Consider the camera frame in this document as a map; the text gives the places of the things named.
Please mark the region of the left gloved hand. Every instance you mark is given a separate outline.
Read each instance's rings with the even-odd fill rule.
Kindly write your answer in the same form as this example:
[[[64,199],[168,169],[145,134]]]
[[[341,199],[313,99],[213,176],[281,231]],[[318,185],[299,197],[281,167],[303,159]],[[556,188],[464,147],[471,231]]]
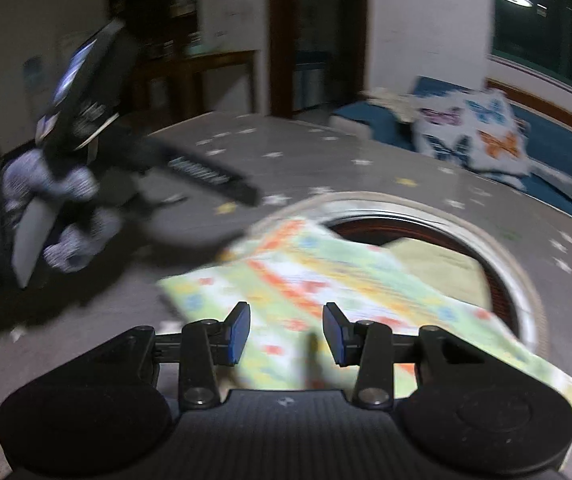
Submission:
[[[39,261],[71,273],[90,263],[118,234],[120,216],[95,207],[99,183],[85,166],[55,176],[33,148],[2,170],[1,195],[12,237],[10,269],[26,286]]]

